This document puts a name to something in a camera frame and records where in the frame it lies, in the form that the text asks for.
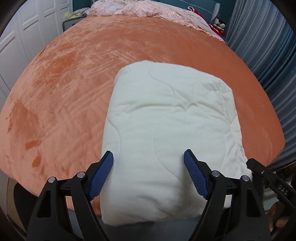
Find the person's right hand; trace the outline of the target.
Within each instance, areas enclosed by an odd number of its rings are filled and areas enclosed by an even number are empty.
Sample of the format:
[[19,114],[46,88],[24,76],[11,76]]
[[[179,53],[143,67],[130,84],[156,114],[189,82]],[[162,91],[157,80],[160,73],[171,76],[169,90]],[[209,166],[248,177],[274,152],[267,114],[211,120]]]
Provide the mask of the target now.
[[269,231],[272,232],[276,228],[284,228],[289,221],[290,217],[281,216],[285,209],[285,206],[281,202],[276,202],[272,205],[270,210],[267,212],[267,220],[269,225]]

